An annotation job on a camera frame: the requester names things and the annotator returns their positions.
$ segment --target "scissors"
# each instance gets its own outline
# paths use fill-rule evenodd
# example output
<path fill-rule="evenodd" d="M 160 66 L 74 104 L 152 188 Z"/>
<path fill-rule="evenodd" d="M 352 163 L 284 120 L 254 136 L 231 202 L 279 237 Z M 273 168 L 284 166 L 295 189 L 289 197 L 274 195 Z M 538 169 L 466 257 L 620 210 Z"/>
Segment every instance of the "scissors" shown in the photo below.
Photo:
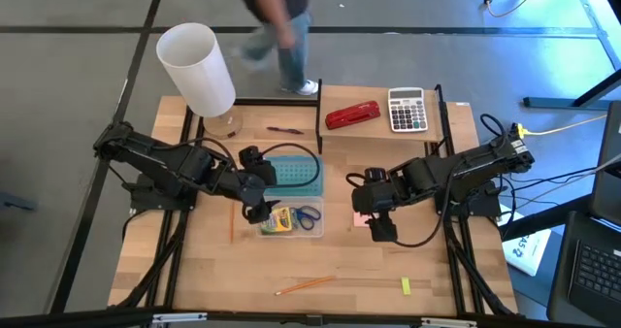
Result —
<path fill-rule="evenodd" d="M 321 212 L 317 208 L 311 206 L 302 206 L 300 208 L 291 208 L 295 218 L 299 221 L 300 227 L 310 231 L 314 227 L 314 223 L 321 219 Z"/>

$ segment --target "calculator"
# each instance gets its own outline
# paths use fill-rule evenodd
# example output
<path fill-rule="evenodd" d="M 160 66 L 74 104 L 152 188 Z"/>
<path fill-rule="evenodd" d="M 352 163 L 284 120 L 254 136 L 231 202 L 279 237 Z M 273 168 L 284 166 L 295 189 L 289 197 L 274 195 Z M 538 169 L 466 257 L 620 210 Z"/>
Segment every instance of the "calculator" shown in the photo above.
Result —
<path fill-rule="evenodd" d="M 419 87 L 398 87 L 388 90 L 390 127 L 395 133 L 427 130 L 425 91 Z"/>

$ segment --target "white paper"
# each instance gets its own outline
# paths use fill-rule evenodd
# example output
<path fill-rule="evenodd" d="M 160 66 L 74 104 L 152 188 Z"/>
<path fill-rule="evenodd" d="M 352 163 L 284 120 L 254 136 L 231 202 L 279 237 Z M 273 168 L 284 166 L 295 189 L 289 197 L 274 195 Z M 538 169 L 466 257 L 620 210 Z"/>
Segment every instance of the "white paper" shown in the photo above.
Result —
<path fill-rule="evenodd" d="M 511 209 L 501 205 L 501 211 L 503 213 L 510 212 Z M 513 220 L 522 217 L 524 217 L 522 214 L 515 212 Z M 509 218 L 510 214 L 503 215 L 498 225 L 504 225 Z M 551 232 L 550 229 L 541 230 L 533 235 L 503 242 L 503 252 L 507 263 L 527 275 L 535 276 Z"/>

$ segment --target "pencil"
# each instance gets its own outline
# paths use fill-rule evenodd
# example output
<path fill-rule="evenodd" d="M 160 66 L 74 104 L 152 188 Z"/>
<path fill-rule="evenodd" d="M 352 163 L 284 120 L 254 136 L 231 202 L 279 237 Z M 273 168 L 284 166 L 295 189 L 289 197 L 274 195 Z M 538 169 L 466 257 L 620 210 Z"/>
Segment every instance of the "pencil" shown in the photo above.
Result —
<path fill-rule="evenodd" d="M 233 238 L 235 236 L 235 202 L 231 203 L 231 221 L 230 221 L 230 235 L 229 235 L 229 241 L 231 242 L 231 245 L 233 244 Z"/>
<path fill-rule="evenodd" d="M 311 281 L 308 281 L 306 283 L 294 285 L 294 286 L 292 286 L 290 288 L 283 289 L 280 292 L 274 293 L 274 295 L 286 294 L 286 293 L 292 292 L 294 290 L 298 290 L 298 289 L 306 288 L 306 287 L 309 287 L 309 286 L 312 286 L 312 285 L 320 284 L 320 283 L 323 283 L 324 281 L 332 280 L 332 279 L 335 279 L 335 278 L 336 278 L 336 276 L 328 276 L 328 277 L 321 278 L 321 279 L 311 280 Z"/>

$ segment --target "red stapler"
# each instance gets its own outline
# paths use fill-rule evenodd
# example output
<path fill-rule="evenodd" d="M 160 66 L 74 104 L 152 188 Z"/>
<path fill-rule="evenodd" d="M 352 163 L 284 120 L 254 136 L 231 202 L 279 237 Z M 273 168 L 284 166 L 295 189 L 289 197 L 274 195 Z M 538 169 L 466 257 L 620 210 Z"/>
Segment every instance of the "red stapler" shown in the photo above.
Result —
<path fill-rule="evenodd" d="M 379 105 L 375 101 L 367 101 L 326 115 L 326 125 L 332 130 L 377 117 Z"/>

